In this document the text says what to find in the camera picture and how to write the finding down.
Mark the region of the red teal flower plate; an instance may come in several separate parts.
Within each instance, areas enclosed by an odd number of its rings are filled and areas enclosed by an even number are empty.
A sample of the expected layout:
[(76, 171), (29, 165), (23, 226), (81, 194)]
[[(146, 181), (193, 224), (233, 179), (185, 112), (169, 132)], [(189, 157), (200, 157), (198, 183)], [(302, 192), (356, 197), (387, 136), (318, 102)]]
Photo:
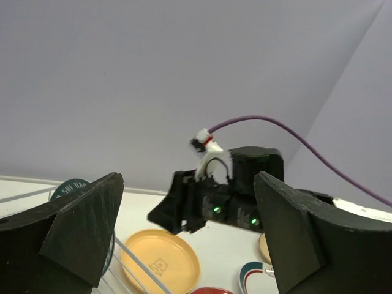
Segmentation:
[(233, 294), (233, 292), (218, 287), (201, 287), (190, 292), (190, 294)]

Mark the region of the yellow plate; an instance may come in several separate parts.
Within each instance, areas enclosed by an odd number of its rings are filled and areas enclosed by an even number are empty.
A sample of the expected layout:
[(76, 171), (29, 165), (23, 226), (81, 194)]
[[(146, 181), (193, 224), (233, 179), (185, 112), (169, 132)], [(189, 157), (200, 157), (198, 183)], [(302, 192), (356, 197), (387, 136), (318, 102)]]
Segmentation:
[(190, 293), (200, 278), (191, 246), (165, 230), (142, 230), (124, 244), (172, 293)]

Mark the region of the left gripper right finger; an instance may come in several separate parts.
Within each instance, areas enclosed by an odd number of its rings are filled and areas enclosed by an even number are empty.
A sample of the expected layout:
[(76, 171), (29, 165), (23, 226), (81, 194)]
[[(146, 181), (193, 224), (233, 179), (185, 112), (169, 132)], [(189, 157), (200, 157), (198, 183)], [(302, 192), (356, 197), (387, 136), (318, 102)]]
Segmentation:
[(391, 224), (262, 172), (254, 189), (280, 293), (390, 293)]

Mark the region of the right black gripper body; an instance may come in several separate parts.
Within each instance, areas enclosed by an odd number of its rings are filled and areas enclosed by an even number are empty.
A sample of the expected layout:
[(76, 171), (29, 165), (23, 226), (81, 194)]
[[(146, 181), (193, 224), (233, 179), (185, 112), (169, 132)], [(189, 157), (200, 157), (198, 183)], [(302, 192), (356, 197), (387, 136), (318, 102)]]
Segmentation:
[(284, 180), (284, 160), (276, 148), (243, 146), (228, 151), (232, 173), (226, 183), (218, 183), (212, 175), (189, 181), (186, 224), (183, 230), (194, 233), (212, 221), (252, 232), (264, 232), (254, 190), (254, 177), (266, 172)]

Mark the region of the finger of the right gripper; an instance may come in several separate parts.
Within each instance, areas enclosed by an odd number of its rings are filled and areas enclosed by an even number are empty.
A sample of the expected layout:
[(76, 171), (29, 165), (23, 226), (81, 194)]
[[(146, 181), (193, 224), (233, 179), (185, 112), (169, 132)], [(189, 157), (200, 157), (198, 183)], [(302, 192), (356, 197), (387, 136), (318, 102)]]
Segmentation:
[(177, 235), (182, 232), (183, 214), (186, 205), (188, 182), (194, 179), (195, 171), (176, 171), (164, 199), (147, 215), (147, 220)]

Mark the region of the green rim lettered plate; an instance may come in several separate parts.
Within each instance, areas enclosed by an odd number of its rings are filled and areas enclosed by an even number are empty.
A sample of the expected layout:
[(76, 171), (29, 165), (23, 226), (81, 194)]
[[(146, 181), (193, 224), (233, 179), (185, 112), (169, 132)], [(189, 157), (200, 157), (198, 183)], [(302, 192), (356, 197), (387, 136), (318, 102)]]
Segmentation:
[[(90, 182), (85, 179), (78, 179), (78, 178), (69, 179), (69, 180), (63, 182), (62, 184), (60, 184), (55, 189), (55, 191), (53, 193), (50, 192), (48, 200), (54, 201), (58, 198), (61, 198), (65, 195), (67, 195), (67, 194), (75, 192), (76, 190), (79, 190), (85, 186), (88, 186), (89, 184), (90, 184)], [(111, 236), (111, 243), (110, 243), (110, 246), (107, 251), (107, 255), (105, 258), (105, 263), (104, 263), (104, 267), (102, 269), (101, 276), (103, 276), (107, 272), (107, 270), (110, 266), (110, 263), (112, 261), (113, 254), (114, 254), (114, 249), (115, 249), (115, 231), (113, 231), (113, 234)]]

